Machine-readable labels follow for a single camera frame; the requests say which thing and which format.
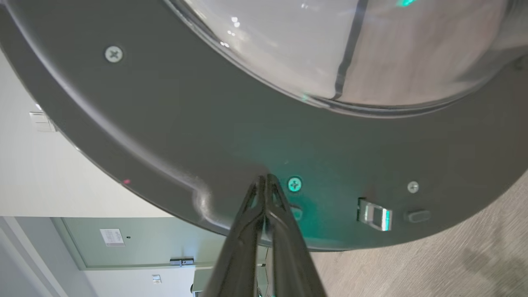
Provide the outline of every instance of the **green-lit screw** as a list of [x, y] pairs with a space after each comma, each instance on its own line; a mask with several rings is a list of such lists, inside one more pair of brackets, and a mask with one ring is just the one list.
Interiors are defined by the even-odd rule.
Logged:
[[300, 191], [302, 186], [303, 186], [303, 182], [300, 181], [300, 178], [290, 178], [290, 180], [288, 181], [288, 189], [291, 192]]

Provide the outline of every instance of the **transparent cover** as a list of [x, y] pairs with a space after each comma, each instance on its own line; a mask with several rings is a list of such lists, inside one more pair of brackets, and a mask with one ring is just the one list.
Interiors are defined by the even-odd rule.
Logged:
[[443, 106], [526, 53], [524, 0], [171, 0], [249, 74], [339, 112]]

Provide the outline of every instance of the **white paper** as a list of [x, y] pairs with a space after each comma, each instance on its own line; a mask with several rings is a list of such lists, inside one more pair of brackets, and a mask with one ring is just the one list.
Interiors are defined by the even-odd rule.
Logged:
[[99, 229], [106, 246], [125, 246], [119, 229]]

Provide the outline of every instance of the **wooden floor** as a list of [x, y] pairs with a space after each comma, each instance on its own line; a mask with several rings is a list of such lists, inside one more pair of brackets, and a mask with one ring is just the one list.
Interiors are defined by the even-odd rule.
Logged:
[[528, 296], [528, 173], [488, 208], [439, 234], [312, 257], [330, 297]]

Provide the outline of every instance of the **black strip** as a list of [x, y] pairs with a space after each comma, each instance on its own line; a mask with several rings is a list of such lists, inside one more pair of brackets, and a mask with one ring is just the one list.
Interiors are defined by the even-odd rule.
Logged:
[[356, 6], [356, 13], [354, 14], [354, 20], [352, 21], [352, 27], [350, 28], [350, 34], [348, 35], [348, 41], [345, 47], [345, 54], [343, 60], [337, 68], [337, 77], [335, 80], [335, 96], [331, 100], [336, 100], [343, 94], [343, 85], [345, 84], [346, 71], [352, 63], [352, 57], [356, 49], [357, 41], [360, 37], [361, 27], [363, 26], [363, 20], [365, 19], [366, 7], [369, 0], [359, 0]]

